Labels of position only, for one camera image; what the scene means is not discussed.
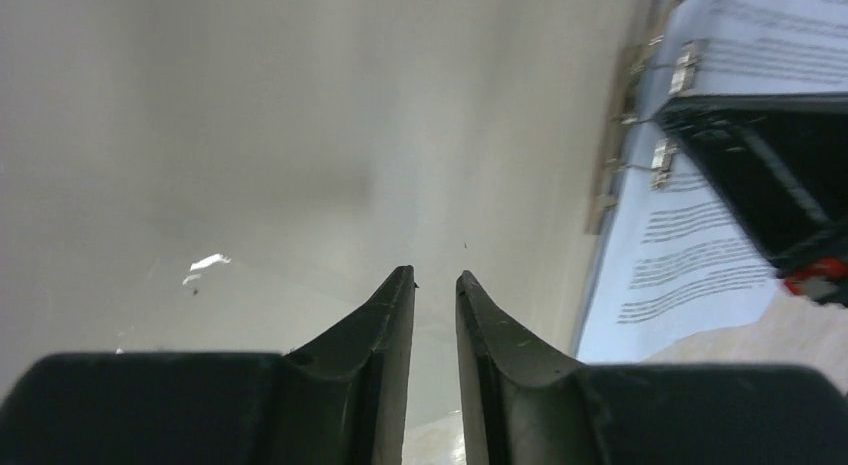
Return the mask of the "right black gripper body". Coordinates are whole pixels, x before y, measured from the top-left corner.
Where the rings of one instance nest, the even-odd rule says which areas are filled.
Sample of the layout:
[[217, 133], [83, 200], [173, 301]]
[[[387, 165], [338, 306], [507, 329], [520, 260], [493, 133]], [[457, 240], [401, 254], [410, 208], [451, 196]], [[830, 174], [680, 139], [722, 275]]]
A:
[[775, 277], [790, 295], [818, 306], [847, 307], [847, 219], [793, 246]]

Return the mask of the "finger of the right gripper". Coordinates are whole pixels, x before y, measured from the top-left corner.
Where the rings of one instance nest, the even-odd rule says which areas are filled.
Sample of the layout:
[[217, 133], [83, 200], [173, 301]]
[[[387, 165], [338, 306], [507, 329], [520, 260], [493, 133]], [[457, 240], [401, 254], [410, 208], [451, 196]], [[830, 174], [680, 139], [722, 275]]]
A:
[[846, 254], [846, 94], [675, 97], [654, 120], [765, 259]]

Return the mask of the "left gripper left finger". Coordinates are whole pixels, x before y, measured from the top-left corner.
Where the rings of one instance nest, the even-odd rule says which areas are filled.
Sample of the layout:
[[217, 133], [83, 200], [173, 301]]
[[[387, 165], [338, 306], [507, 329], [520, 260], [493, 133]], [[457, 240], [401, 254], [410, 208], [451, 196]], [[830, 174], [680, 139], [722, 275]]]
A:
[[416, 283], [285, 355], [59, 353], [1, 405], [5, 464], [398, 464]]

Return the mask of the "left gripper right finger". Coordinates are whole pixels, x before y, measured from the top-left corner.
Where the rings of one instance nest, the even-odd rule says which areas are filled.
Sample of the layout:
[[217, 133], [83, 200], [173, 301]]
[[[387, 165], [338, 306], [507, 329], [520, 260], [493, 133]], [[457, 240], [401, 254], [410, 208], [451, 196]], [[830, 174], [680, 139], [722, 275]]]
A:
[[456, 283], [470, 464], [843, 464], [847, 402], [792, 365], [588, 365]]

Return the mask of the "white printed paper stack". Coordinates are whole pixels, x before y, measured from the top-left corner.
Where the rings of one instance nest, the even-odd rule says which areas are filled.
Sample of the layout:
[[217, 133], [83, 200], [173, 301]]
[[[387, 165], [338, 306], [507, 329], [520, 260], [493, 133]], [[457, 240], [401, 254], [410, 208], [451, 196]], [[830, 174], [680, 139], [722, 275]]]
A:
[[[847, 96], [847, 0], [687, 0], [659, 59], [706, 39], [692, 93]], [[651, 121], [632, 128], [616, 175], [575, 346], [589, 363], [636, 362], [690, 335], [757, 321], [784, 290], [705, 176], [656, 124], [673, 72], [650, 75]]]

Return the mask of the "brown paper folder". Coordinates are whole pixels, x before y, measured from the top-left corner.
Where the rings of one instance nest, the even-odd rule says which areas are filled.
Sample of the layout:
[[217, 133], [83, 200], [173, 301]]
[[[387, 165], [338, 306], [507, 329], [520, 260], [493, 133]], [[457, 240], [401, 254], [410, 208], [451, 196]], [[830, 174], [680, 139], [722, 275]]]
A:
[[649, 1], [1, 0], [2, 387], [57, 351], [285, 353], [400, 265], [410, 426], [458, 408], [464, 270], [568, 348]]

